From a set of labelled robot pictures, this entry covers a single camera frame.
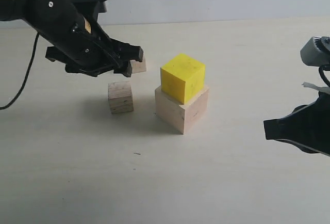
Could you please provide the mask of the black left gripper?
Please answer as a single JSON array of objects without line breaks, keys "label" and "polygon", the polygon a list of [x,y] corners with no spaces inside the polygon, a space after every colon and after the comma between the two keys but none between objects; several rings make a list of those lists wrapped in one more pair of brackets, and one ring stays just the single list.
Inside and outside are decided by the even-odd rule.
[{"label": "black left gripper", "polygon": [[131,77],[130,61],[143,61],[143,49],[111,39],[98,22],[79,12],[52,14],[45,19],[45,58],[64,64],[67,73],[97,77],[112,71]]}]

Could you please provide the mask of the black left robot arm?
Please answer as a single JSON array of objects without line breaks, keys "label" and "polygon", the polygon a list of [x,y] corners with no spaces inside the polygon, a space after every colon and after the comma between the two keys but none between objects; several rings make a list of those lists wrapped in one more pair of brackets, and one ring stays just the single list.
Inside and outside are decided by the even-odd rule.
[{"label": "black left robot arm", "polygon": [[23,20],[51,43],[45,57],[65,71],[97,77],[112,71],[131,77],[144,51],[107,35],[97,19],[107,0],[1,0],[1,21]]}]

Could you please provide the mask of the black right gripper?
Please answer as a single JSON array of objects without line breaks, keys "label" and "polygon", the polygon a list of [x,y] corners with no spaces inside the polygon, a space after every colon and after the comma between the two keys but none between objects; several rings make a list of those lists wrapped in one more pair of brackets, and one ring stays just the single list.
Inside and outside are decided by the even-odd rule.
[{"label": "black right gripper", "polygon": [[329,156],[329,94],[319,92],[315,102],[298,106],[282,118],[265,120],[263,128],[267,140]]}]

